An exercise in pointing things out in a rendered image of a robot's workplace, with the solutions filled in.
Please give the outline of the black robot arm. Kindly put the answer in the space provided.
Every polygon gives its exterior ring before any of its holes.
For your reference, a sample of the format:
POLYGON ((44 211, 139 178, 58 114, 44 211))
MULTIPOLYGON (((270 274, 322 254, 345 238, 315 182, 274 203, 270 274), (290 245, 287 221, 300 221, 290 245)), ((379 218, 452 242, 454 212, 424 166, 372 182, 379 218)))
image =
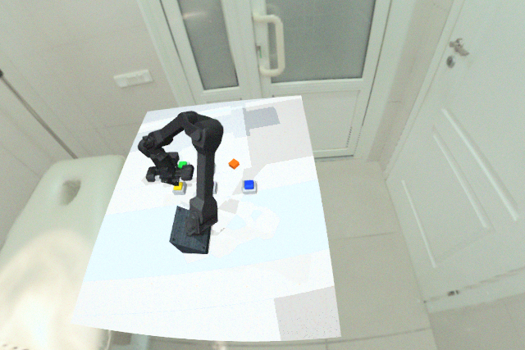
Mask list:
POLYGON ((163 146, 183 130, 197 150, 196 195, 189 200, 190 216, 185 218, 187 235, 203 236, 207 228, 218 222, 217 201, 213 197, 215 156, 223 135, 223 125, 209 116, 185 111, 160 130, 142 136, 137 148, 158 168, 171 163, 178 168, 178 152, 165 152, 163 146))

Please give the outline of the yellow button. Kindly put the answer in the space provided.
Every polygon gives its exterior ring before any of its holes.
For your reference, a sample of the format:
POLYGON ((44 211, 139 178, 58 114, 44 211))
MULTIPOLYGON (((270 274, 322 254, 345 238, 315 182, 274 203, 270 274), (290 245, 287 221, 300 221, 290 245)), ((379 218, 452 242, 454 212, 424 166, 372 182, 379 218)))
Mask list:
POLYGON ((174 185, 172 192, 174 195, 185 195, 186 188, 186 182, 179 182, 179 186, 174 185))

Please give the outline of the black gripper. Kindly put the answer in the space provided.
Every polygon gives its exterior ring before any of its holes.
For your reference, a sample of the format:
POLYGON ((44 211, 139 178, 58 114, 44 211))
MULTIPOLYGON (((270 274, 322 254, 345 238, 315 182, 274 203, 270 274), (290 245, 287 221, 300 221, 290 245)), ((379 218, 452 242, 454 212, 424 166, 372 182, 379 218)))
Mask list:
POLYGON ((174 164, 171 163, 171 157, 169 163, 164 167, 158 168, 156 166, 150 166, 146 173, 146 180, 151 183, 155 182, 155 175, 158 175, 162 183, 172 184, 179 186, 180 180, 190 181, 192 180, 194 167, 192 165, 183 165, 176 168, 174 164))

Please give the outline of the orange block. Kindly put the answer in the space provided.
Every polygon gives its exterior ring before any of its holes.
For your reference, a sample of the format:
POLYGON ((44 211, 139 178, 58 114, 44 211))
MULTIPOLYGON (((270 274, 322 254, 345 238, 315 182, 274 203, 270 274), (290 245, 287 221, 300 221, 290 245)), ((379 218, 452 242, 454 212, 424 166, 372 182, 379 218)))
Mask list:
POLYGON ((228 164, 231 168, 235 169, 239 165, 239 162, 233 158, 228 164))

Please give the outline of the blue button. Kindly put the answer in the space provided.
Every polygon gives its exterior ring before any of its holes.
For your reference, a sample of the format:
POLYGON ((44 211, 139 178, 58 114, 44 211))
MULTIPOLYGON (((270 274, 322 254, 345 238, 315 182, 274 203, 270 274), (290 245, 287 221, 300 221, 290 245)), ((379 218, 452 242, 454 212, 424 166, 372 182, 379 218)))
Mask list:
POLYGON ((243 181, 243 194, 244 195, 256 194, 256 180, 243 181))

